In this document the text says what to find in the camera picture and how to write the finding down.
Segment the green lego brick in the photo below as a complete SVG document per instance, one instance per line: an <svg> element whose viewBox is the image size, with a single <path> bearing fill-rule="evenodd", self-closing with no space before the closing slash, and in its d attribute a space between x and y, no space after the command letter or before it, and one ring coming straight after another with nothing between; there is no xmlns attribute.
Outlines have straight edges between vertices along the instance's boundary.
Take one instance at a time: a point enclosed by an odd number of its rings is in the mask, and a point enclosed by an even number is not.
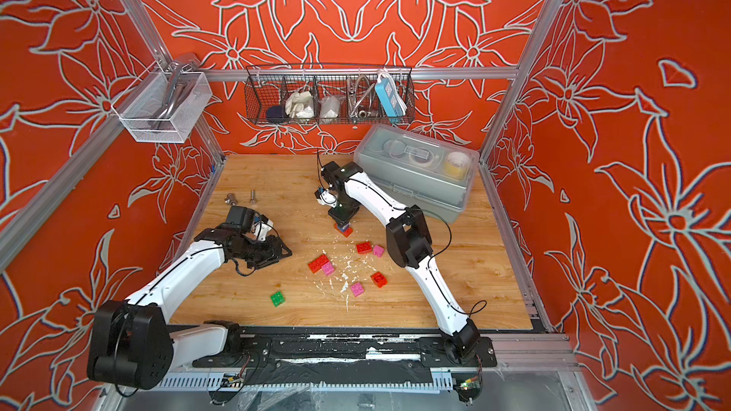
<svg viewBox="0 0 731 411"><path fill-rule="evenodd" d="M279 307L282 304L285 304L286 297L284 296L282 291L277 291L270 295L270 300L275 307Z"/></svg>

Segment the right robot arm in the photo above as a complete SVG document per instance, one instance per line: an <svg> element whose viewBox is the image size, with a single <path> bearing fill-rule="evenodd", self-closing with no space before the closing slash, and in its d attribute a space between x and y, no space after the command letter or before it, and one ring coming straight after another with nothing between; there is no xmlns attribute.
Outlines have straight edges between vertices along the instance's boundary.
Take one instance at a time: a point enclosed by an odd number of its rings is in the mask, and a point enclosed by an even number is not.
<svg viewBox="0 0 731 411"><path fill-rule="evenodd" d="M465 365L475 356L481 334L471 313L462 309L436 261L424 211L405 205L379 188L356 163L318 165L318 202L329 208L338 228L346 228L360 209L370 212L385 228L386 250L405 269L428 300L444 341L447 357Z"/></svg>

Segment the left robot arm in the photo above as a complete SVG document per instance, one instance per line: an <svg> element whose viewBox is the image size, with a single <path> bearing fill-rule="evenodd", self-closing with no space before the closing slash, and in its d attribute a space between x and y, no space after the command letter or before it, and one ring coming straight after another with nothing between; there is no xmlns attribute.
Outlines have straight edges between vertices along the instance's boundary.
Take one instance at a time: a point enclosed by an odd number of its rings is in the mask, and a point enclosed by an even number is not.
<svg viewBox="0 0 731 411"><path fill-rule="evenodd" d="M96 310L88 378L151 390L175 367L240 350L237 323L213 321L170 331L169 321L198 285L224 264L233 264L237 274L247 277L291 255L266 215L248 207L231 207L222 224L203 229L148 284Z"/></svg>

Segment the long red lego brick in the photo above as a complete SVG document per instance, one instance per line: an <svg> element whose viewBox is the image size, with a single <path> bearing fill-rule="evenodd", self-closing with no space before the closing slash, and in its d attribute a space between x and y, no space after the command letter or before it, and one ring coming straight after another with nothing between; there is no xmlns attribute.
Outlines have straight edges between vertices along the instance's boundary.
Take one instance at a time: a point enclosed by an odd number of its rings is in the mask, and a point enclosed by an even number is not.
<svg viewBox="0 0 731 411"><path fill-rule="evenodd" d="M327 255L321 254L314 260L308 263L308 268L310 269L311 273L317 273L320 271L327 263L329 262L329 258L327 258Z"/></svg>

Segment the pink lego brick left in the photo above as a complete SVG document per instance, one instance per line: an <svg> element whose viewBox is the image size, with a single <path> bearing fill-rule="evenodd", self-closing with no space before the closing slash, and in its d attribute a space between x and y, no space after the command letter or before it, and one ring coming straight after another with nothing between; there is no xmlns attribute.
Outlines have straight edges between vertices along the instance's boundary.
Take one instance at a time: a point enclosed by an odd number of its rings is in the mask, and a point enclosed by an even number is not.
<svg viewBox="0 0 731 411"><path fill-rule="evenodd" d="M325 276L329 276L329 275L333 274L334 270L335 270L335 268L334 268L333 264L331 264L331 262L327 262L322 267L322 271L324 272Z"/></svg>

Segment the pink lego brick lower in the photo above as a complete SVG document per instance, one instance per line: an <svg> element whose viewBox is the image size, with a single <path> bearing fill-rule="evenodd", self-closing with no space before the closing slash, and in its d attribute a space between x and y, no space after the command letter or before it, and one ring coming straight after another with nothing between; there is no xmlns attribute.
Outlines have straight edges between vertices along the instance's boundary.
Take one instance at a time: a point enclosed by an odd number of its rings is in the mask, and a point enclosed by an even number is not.
<svg viewBox="0 0 731 411"><path fill-rule="evenodd" d="M365 292L365 289L360 282L356 282L350 286L350 291L354 297L359 297Z"/></svg>

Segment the clear plastic storage box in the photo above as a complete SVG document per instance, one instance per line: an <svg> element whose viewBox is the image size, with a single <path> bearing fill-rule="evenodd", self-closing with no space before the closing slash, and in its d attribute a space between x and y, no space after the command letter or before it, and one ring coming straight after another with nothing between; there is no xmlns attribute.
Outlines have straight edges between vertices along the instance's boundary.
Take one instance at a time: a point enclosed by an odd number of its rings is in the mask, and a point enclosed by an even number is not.
<svg viewBox="0 0 731 411"><path fill-rule="evenodd" d="M445 176L445 156L459 151L471 157L463 180ZM397 127L372 127L354 152L354 162L397 201L417 205L429 216L455 222L468 206L479 154Z"/></svg>

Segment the white crumpled cloth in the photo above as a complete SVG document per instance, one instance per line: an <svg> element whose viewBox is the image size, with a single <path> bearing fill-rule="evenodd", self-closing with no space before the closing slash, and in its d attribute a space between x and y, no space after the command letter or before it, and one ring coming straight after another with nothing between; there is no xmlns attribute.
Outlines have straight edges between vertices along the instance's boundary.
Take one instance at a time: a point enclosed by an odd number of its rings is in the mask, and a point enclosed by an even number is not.
<svg viewBox="0 0 731 411"><path fill-rule="evenodd" d="M312 119L315 116L314 98L309 91L295 91L285 102L285 114L292 119Z"/></svg>

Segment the yellow tape roll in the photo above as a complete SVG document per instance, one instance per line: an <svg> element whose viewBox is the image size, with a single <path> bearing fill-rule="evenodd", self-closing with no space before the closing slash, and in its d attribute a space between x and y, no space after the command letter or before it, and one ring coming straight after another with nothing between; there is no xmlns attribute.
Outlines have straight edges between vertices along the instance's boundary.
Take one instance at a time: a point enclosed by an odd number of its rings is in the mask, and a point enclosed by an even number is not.
<svg viewBox="0 0 731 411"><path fill-rule="evenodd" d="M470 168L471 157L464 152L453 151L445 156L443 172L449 178L461 181Z"/></svg>

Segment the blue white box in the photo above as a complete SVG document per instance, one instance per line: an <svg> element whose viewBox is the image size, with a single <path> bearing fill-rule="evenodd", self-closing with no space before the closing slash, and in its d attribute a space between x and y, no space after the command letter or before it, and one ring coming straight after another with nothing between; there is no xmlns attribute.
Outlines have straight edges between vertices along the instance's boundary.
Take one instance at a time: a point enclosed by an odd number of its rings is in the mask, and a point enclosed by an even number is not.
<svg viewBox="0 0 731 411"><path fill-rule="evenodd" d="M394 79L387 70L378 71L374 88L390 123L398 124L402 122L407 113L407 104L401 97Z"/></svg>

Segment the dark blue round object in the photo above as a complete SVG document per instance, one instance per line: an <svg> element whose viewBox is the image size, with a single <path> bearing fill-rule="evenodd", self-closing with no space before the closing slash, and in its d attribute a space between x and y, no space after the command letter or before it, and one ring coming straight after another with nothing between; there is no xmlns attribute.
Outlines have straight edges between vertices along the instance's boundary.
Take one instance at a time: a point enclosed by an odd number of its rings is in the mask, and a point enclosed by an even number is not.
<svg viewBox="0 0 731 411"><path fill-rule="evenodd" d="M266 120L271 124L285 124L289 121L289 116L281 105L276 105L267 109Z"/></svg>

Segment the metal tongs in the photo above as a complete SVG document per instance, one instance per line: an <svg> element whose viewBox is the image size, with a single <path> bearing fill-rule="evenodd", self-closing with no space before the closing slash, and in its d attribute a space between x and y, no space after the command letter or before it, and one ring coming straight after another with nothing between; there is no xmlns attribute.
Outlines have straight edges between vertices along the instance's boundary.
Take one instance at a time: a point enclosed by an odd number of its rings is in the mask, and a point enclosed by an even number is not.
<svg viewBox="0 0 731 411"><path fill-rule="evenodd" d="M200 60L193 54L188 53L179 59L173 60L169 68L169 78L166 92L163 96L161 108L156 112L154 120L150 122L154 131L166 129L166 121L171 118L173 112L179 108L184 100L190 95L195 82L192 79L194 72L200 65Z"/></svg>

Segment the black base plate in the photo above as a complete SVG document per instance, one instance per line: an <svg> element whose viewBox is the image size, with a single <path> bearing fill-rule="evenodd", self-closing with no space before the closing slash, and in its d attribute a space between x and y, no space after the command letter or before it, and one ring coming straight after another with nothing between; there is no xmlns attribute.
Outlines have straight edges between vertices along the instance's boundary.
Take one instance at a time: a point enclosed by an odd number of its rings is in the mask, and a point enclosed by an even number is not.
<svg viewBox="0 0 731 411"><path fill-rule="evenodd" d="M426 367L495 367L492 341L479 338L468 358L458 361L447 352L437 329L366 327L243 327L238 344L192 363L198 368L234 368L253 363L351 363L380 361L417 363Z"/></svg>

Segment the clear plastic wall bin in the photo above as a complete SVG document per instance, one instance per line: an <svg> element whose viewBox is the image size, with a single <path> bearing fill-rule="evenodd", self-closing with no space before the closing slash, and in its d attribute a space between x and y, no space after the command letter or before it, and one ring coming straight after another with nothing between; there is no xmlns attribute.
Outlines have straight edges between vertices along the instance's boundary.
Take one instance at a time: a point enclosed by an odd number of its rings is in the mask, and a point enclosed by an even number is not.
<svg viewBox="0 0 731 411"><path fill-rule="evenodd" d="M211 98L201 61L187 53L147 75L112 111L138 143L183 144Z"/></svg>

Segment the aluminium frame rail right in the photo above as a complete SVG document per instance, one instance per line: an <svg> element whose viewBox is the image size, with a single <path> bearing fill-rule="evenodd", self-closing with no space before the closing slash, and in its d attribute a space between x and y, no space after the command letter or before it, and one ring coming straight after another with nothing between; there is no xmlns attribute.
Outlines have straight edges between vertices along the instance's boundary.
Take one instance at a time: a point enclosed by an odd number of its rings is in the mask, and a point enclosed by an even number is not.
<svg viewBox="0 0 731 411"><path fill-rule="evenodd" d="M550 323L546 309L535 287L532 276L529 273L527 262L518 242L518 237L512 228L510 218L499 197L496 184L485 165L479 166L480 175L487 193L487 198L492 207L498 230L506 248L506 254L510 261L518 287L523 296L523 301L529 319L536 322L547 333L554 333L555 327Z"/></svg>

